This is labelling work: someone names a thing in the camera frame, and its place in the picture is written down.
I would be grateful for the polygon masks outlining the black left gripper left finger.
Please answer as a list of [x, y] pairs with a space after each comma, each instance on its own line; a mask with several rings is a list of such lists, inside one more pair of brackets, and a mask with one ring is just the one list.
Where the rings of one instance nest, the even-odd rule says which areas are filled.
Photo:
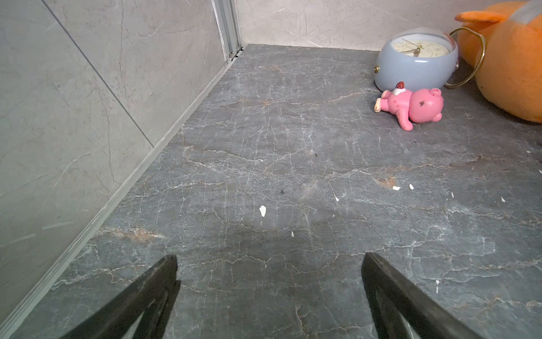
[[64, 338], [122, 338], [138, 322], [134, 338], [162, 338], [182, 282], [175, 255], [162, 257], [112, 301]]

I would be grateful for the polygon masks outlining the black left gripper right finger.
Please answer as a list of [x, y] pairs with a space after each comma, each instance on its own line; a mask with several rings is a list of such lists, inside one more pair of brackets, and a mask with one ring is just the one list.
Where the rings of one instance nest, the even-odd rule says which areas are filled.
[[361, 277], [379, 338], [410, 338], [410, 325], [420, 338], [481, 336], [432, 300], [381, 255], [365, 253]]

